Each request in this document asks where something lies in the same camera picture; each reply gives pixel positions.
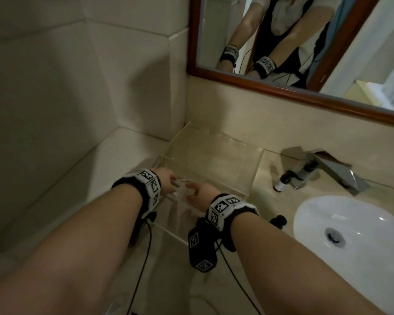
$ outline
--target sink drain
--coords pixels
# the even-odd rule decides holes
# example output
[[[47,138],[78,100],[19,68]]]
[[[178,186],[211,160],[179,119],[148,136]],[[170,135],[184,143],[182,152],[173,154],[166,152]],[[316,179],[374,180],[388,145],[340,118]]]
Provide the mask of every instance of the sink drain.
[[[346,245],[345,238],[343,238],[340,232],[332,227],[326,228],[325,235],[327,240],[335,247],[342,248]]]

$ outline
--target black apron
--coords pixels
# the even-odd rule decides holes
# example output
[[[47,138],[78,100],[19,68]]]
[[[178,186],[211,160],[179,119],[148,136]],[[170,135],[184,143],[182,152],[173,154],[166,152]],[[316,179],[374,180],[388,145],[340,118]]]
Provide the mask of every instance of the black apron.
[[[302,16],[309,10],[312,3],[315,0],[308,0],[305,2],[303,6]],[[254,56],[253,56],[253,64],[257,62],[263,56],[269,56],[271,52],[276,48],[276,46],[286,37],[289,35],[290,31],[294,28],[294,26],[299,22],[296,21],[283,35],[277,36],[274,35],[271,31],[271,22],[273,21],[273,10],[276,6],[278,0],[271,0],[270,6],[266,12],[266,15],[263,18],[263,22],[260,24],[260,32],[258,34],[257,42],[254,46]],[[318,38],[317,42],[315,43],[315,49],[313,54],[313,61],[318,56],[318,54],[323,50],[325,47],[326,37],[327,37],[327,30],[330,25],[328,22],[321,32],[320,37]],[[306,81],[309,75],[309,68],[302,74],[299,69],[301,68],[301,62],[299,59],[299,47],[297,47],[290,56],[284,61],[282,65],[274,70],[275,74],[280,73],[287,73],[287,74],[295,74],[299,79],[298,82],[292,84],[292,86],[305,88],[306,89]]]

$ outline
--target white sink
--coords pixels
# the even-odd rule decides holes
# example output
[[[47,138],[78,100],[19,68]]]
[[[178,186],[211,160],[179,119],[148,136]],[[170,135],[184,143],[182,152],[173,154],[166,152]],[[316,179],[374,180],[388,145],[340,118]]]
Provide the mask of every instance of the white sink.
[[[298,208],[293,229],[299,242],[394,315],[393,215],[345,196],[322,196]]]

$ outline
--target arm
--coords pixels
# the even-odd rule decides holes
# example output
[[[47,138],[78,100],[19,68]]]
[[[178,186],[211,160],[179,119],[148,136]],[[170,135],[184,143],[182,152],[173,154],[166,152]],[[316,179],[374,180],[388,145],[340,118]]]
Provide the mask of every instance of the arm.
[[[263,5],[259,3],[252,3],[247,13],[242,18],[241,23],[232,34],[228,44],[235,45],[238,49],[241,49],[255,31],[257,31],[257,28],[263,19],[263,15]],[[233,72],[234,66],[232,62],[225,60],[218,64],[218,69],[225,72]]]
[[[153,171],[162,194],[175,190],[172,172]],[[99,314],[141,206],[137,189],[122,184],[70,217],[0,281],[0,314]]]
[[[324,28],[334,15],[331,7],[313,7],[309,9],[299,22],[268,56],[279,67],[287,60],[292,52],[308,41],[315,33]],[[260,79],[256,71],[248,73],[248,76]]]
[[[187,200],[207,212],[221,192],[189,183]],[[266,314],[383,315],[310,250],[261,217],[245,212],[231,236],[248,281]]]

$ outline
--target white shirt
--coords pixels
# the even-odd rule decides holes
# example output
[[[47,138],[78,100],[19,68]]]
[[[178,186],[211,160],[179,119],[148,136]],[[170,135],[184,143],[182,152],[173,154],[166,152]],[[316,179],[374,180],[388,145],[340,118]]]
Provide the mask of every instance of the white shirt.
[[[274,35],[280,36],[289,30],[302,17],[303,6],[308,0],[278,0],[273,10],[273,19],[271,21],[271,31]],[[310,9],[314,7],[330,7],[336,13],[342,0],[314,0]],[[261,4],[266,12],[270,6],[270,0],[252,0],[252,3]],[[299,47],[299,60],[301,68],[299,71],[303,74],[312,64],[315,43],[323,29],[315,33],[308,41]],[[299,78],[295,74],[286,73],[272,73],[267,79],[268,81],[275,81],[283,85],[291,85],[296,83]]]

